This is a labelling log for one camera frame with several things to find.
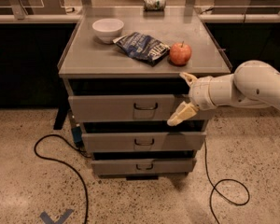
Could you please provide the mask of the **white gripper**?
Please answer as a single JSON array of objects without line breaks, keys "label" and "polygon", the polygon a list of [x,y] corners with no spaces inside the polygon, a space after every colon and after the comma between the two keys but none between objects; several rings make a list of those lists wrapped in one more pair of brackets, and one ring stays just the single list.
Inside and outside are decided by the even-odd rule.
[{"label": "white gripper", "polygon": [[182,102],[178,106],[172,116],[167,120],[169,126],[176,126],[181,122],[194,117],[199,109],[210,110],[216,108],[209,93],[212,77],[200,77],[197,79],[193,74],[185,72],[181,72],[179,75],[190,87],[189,99],[191,103]]}]

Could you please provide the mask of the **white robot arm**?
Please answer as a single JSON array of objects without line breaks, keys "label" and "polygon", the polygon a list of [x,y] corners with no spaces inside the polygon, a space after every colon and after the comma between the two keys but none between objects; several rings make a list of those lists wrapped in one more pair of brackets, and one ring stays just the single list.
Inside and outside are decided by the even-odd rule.
[{"label": "white robot arm", "polygon": [[189,102],[182,102],[167,120],[176,126],[200,110],[219,106],[240,108],[274,107],[280,111],[280,73],[265,62],[251,60],[240,64],[233,74],[196,77],[181,73],[189,85]]}]

